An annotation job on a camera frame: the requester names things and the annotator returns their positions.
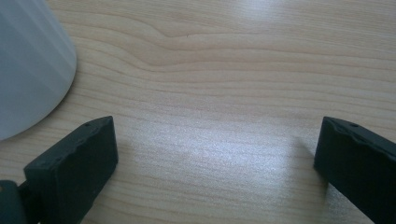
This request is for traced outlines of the white mug with steel inside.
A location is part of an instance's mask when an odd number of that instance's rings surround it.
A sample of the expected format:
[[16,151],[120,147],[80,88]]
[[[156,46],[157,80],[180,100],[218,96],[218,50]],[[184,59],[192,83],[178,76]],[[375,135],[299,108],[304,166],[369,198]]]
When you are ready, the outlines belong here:
[[74,44],[46,0],[0,0],[0,141],[54,110],[76,71]]

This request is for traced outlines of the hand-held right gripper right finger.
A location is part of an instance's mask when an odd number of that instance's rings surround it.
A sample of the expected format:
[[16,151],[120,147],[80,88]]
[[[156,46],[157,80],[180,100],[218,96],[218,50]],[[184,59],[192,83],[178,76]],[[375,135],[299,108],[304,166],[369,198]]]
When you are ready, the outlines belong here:
[[325,117],[314,167],[375,224],[396,224],[396,143]]

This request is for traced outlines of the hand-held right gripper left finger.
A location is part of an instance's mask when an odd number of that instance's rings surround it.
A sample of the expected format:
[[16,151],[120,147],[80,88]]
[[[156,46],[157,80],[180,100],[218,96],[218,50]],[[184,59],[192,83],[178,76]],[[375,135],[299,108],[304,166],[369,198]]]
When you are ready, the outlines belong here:
[[30,223],[78,224],[119,161],[113,118],[86,122],[24,168]]

